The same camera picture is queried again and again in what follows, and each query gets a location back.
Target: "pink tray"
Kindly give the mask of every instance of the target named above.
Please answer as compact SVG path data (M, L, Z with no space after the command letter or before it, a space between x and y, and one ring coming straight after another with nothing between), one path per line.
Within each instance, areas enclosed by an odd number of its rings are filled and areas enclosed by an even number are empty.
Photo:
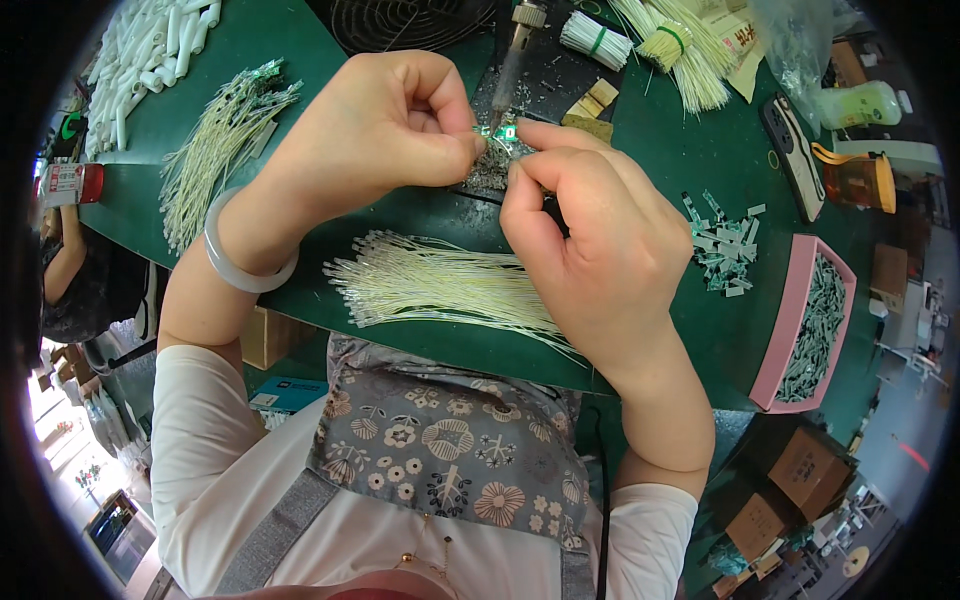
M843 304L843 322L837 328L837 339L830 349L827 374L813 392L813 396L800 402L781 402L776 399L777 389L786 373L787 364L793 355L793 347L797 343L800 325L804 320L806 310L806 295L810 291L810 281L813 279L813 266L817 260L817 252L833 263L837 273L843 279L847 288L847 298ZM760 410L771 414L801 413L820 406L824 401L824 394L833 376L840 350L843 348L844 337L847 335L847 324L850 322L850 311L853 308L853 295L856 292L856 275L847 266L836 252L830 249L816 235L795 233L793 246L790 249L790 266L786 273L786 283L783 285L783 297L780 299L780 312L777 313L777 322L774 324L767 353L763 356L760 372L756 374L754 388L750 391L750 399Z

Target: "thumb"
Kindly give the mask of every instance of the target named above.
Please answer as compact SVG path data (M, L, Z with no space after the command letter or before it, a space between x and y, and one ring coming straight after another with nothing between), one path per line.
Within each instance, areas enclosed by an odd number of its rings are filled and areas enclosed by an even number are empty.
M487 142L474 132L410 132L403 146L397 157L404 169L403 184L439 187L465 180Z
M543 212L540 184L519 162L510 165L500 228L542 297L563 274L566 243L556 222Z

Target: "gold necklace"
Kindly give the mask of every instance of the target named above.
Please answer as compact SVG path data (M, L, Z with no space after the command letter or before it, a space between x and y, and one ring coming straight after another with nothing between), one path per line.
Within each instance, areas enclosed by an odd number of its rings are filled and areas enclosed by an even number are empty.
M453 591L455 598L459 600L460 596L457 594L457 590L450 585L449 580L446 578L446 572L449 566L450 559L450 544L453 542L453 538L450 536L444 537L444 568L440 569L434 564L430 564L424 559L417 556L417 552L420 550L420 542L423 540L423 535L426 533L427 523L430 521L430 515L428 513L423 514L423 526L420 528L420 535L417 537L417 545L414 546L413 552L404 552L400 555L400 560L394 565L394 568L399 568L402 564L412 564L414 561L420 561L423 564L426 564L431 571L437 574L437 577L444 580L450 589Z

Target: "black cord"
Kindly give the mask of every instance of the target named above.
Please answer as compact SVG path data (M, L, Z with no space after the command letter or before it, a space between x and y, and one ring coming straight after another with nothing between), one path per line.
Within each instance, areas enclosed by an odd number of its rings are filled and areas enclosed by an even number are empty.
M593 432L597 436L597 445L600 449L600 467L603 473L603 533L600 536L600 565L597 569L597 600L604 600L607 597L607 549L610 546L610 476L607 467L607 450L604 448L603 439L600 437L600 410L595 406L590 406L588 410L597 415Z

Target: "green rubber band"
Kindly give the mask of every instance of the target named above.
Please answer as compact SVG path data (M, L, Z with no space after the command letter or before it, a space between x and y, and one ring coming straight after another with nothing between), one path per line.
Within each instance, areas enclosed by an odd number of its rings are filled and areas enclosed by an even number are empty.
M600 29L600 35L597 36L597 40L593 42L593 47L590 48L590 53L589 53L587 56L589 56L589 57L591 57L591 58L593 57L593 53L596 52L596 51L597 51L597 48L600 47L600 42L603 41L603 36L604 36L604 34L605 34L606 32L607 32L607 28L606 28L606 27Z
M673 38L677 40L677 43L680 44L680 56L683 56L683 55L684 55L684 50L685 50L685 48L684 48L684 43L680 40L680 36L677 35L677 32L672 31L672 30L669 30L669 29L663 27L662 25L660 25L660 26L657 28L657 31L659 31L659 32L667 32L668 34L672 35Z

